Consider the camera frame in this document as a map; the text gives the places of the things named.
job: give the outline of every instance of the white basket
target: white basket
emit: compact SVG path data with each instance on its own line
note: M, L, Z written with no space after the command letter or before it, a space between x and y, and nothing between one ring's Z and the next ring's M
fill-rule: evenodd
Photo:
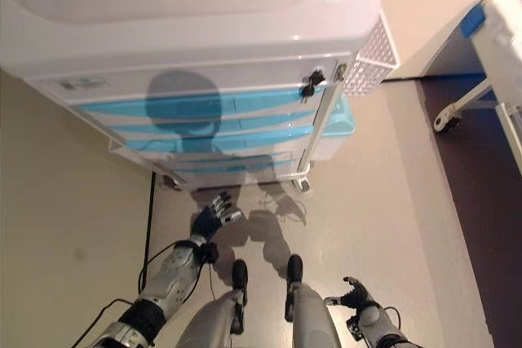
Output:
M397 49L384 13L381 12L367 43L357 53L356 61L344 81L344 92L349 95L367 94L397 67Z

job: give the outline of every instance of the dark floor mat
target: dark floor mat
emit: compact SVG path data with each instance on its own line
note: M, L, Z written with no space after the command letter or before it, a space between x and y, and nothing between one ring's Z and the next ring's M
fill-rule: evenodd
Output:
M431 120L481 79L455 77L418 83ZM522 177L493 109L463 113L457 128L437 134L466 238L486 322L496 348L522 341Z

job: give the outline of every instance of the label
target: label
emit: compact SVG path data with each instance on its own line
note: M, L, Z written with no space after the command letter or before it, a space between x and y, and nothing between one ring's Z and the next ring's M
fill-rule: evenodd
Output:
M60 86L66 90L93 89L108 86L107 81L102 77L75 77L59 80Z

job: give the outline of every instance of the white drawer unit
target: white drawer unit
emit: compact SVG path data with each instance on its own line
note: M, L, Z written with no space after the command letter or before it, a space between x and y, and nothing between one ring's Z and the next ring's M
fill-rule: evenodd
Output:
M0 64L184 189L294 180L353 131L380 0L1 0Z

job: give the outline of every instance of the cable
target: cable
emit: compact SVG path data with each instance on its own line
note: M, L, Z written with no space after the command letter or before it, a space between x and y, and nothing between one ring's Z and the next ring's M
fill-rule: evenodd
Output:
M201 266L199 267L199 271L197 272L196 283L194 283L194 285L192 286L192 289L190 290L190 293L188 293L188 296L183 300L183 303L185 303L192 296L192 293L196 289L197 282L199 281L199 276L201 275L201 269L203 269L203 266L205 265L205 262L206 262L206 258L203 258Z
M150 247L150 230L153 222L153 207L154 207L154 189L156 187L156 172L153 171L153 175L150 178L150 193L148 197L148 218L147 218L147 234L145 237L145 254L144 254L144 266L141 268L143 279L141 285L138 286L138 292L143 291L147 284L147 260L148 260L148 249Z
M383 309L384 311L388 311L388 310L394 310L395 313L397 314L397 319L399 320L399 330L400 330L400 327L402 326L402 321L400 320L400 312L394 307L394 306L388 306L388 307L384 307Z
M210 291L212 292L212 298L215 300L214 287L212 286L212 267L209 264L209 281L210 281Z
M171 248L172 246L174 246L176 244L176 242L178 241L175 241L175 242L172 242L170 244L168 244L165 248L163 248L162 250L160 250L159 252L157 252L156 254L154 254L154 256L152 258L150 258L146 263L145 265L141 268L141 271L139 271L139 275L138 275L138 293L141 293L143 291L143 289L141 288L142 284L141 284L141 281L142 281L142 277L144 275L144 270L147 269L147 266L148 264L150 264L152 261L154 261L158 256L160 256L161 254L163 254L165 251L167 251L169 248Z
M92 323L87 327L87 329L85 330L85 332L82 333L82 335L74 342L74 344L71 345L71 348L76 348L76 346L83 340L83 338L91 331L91 329L96 325L96 323L100 320L101 316L104 314L104 312L110 307L112 306L114 303L116 302L123 302L123 303L126 303L127 305L131 306L132 305L132 302L129 302L125 299L121 299L119 297L117 297L116 299L114 299L112 302L110 302L107 306L105 306L104 308L101 309L100 313L98 314L98 316L95 318L94 321L92 321Z

